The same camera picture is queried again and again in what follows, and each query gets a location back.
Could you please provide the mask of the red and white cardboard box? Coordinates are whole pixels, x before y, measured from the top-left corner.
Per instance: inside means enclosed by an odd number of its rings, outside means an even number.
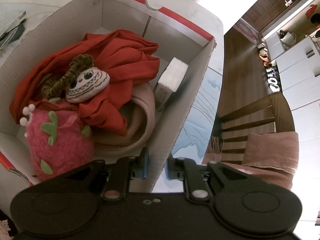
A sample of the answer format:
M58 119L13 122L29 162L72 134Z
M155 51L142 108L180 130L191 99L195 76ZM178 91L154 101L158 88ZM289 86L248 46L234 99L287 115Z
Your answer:
M166 159L180 134L208 68L223 62L222 22L192 0L71 0L63 7L32 3L1 4L1 26L14 27L21 15L27 22L21 38L1 53L1 198L9 201L39 180L33 172L23 128L15 124L9 105L19 82L44 57L80 41L87 33L130 30L157 42L160 69L174 57L189 65L165 108L147 146L148 177L135 182L139 192L175 192L179 183L164 181Z

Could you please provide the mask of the white wall cabinet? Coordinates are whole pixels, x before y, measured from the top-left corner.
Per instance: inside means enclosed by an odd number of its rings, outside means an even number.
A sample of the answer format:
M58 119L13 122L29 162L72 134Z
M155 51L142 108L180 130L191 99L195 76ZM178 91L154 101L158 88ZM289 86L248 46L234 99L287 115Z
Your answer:
M319 46L305 37L273 62L299 141L319 139Z

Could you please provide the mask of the blue patterned table mat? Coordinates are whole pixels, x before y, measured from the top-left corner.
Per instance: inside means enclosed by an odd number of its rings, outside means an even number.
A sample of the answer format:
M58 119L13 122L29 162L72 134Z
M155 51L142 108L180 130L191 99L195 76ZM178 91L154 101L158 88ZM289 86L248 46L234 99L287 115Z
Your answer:
M221 84L222 75L208 68L171 150L174 158L185 157L202 163L214 126Z

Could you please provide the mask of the row of shoes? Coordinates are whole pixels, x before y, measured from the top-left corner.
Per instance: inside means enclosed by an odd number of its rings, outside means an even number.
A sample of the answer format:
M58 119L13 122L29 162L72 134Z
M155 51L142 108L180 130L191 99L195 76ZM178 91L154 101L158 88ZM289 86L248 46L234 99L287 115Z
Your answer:
M281 82L276 63L272 63L269 59L268 49L264 42L258 44L258 56L265 67L266 79L269 89L272 93L281 92Z

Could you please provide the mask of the pink knitted hat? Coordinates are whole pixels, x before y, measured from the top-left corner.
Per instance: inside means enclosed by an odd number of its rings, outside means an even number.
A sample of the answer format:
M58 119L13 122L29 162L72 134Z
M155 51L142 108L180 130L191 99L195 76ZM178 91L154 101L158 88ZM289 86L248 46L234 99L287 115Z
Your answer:
M121 107L120 113L127 120L127 135L94 129L96 155L125 155L148 141L156 125L155 98L148 82L133 86L131 100Z

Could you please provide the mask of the wooden chair near cabinet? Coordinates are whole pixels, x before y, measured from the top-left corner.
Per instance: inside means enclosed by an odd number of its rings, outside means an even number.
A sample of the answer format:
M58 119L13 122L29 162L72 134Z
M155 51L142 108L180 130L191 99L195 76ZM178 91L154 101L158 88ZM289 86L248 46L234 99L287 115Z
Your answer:
M281 92L269 94L223 116L217 115L212 130L217 158L240 164L249 133L294 132L295 125L287 100Z

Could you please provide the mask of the pink scarf on chair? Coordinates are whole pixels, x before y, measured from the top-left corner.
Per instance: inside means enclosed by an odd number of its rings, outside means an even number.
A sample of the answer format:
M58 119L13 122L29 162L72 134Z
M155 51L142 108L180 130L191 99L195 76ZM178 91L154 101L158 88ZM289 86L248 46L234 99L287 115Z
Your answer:
M224 164L291 190L298 161L298 133L249 133L241 163Z

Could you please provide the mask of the red cloth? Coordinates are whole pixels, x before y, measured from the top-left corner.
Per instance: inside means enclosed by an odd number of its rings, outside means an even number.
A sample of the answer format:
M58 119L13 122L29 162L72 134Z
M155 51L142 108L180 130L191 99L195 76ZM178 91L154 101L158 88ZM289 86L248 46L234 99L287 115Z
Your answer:
M160 59L153 53L157 49L158 44L128 30L116 30L106 35L86 34L81 42L48 55L33 67L16 88L10 114L18 123L23 107L44 97L38 86L45 76L63 76L77 56L88 54L94 60L93 65L107 72L110 82L93 98L77 103L77 112L90 126L126 136L126 119L119 109L131 100L135 85L156 77Z

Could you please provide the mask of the brown wooden door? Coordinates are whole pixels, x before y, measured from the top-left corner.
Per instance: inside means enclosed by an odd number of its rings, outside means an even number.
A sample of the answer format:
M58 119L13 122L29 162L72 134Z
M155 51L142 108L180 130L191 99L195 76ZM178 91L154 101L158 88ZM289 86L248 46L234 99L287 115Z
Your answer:
M279 15L285 12L290 0L257 0L250 9L242 16L255 30L262 31Z

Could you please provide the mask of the cartoon face doll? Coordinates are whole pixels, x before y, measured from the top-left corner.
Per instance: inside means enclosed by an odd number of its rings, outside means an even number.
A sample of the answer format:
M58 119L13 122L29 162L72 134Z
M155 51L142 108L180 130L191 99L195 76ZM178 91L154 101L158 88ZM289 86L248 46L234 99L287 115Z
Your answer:
M110 76L94 66L91 55L79 55L70 63L70 69L59 78L48 80L41 89L47 100L65 98L68 103L85 102L107 87Z

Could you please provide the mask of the pink strawberry plush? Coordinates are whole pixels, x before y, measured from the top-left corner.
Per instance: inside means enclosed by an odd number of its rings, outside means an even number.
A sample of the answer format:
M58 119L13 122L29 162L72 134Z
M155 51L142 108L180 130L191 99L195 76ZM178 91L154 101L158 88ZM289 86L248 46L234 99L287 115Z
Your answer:
M93 160L92 131L74 104L53 98L32 102L22 110L31 163L39 180L66 173Z

